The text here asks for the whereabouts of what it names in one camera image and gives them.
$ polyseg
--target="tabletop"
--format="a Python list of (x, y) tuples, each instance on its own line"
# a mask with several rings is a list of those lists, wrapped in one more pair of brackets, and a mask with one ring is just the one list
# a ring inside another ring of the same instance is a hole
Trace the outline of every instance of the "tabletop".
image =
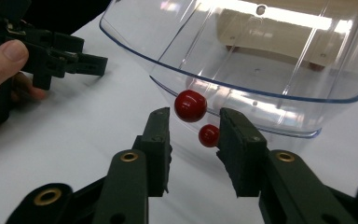
[[(64, 183), (74, 191), (106, 175), (112, 157), (130, 149), (148, 115), (168, 102), (146, 71), (99, 28), (101, 16), (74, 35), (84, 52), (109, 58), (103, 77), (53, 78), (48, 99), (11, 111), (0, 126), (0, 223), (33, 189)], [(171, 110), (170, 193), (149, 199), (150, 223), (264, 223), (257, 198), (237, 198), (216, 148)], [(325, 185), (358, 188), (358, 103), (325, 124), (314, 139), (263, 133), (269, 149), (303, 158)]]

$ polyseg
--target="clear plastic bin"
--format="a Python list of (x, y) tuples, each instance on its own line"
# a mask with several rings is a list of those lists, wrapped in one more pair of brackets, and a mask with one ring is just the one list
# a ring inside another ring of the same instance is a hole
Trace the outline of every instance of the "clear plastic bin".
[(358, 0), (121, 0), (101, 29), (171, 103), (191, 89), (262, 131), (313, 137), (358, 101)]

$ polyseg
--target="fingernail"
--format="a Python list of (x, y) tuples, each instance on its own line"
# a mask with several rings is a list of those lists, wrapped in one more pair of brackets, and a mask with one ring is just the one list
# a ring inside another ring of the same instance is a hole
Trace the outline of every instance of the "fingernail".
[(26, 57), (27, 48), (19, 40), (14, 40), (7, 44), (3, 52), (9, 60), (15, 63)]

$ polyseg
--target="human hand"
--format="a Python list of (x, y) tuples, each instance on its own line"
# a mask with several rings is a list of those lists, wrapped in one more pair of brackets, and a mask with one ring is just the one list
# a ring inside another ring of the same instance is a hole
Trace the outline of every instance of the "human hand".
[(0, 46), (0, 84), (13, 77), (11, 98), (14, 102), (20, 100), (18, 91), (27, 92), (36, 100), (42, 100), (46, 97), (43, 90), (34, 88), (32, 81), (23, 73), (19, 73), (27, 62), (28, 56), (28, 49), (19, 40), (10, 40)]

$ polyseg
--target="shiny red sphere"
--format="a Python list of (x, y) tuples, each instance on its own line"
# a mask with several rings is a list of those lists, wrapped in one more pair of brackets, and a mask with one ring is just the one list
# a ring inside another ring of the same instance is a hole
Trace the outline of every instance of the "shiny red sphere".
[(187, 90), (182, 91), (175, 99), (175, 113), (185, 122), (196, 122), (205, 115), (207, 102), (201, 94)]
[(207, 124), (200, 129), (199, 140), (205, 147), (216, 147), (219, 142), (219, 129), (212, 124)]

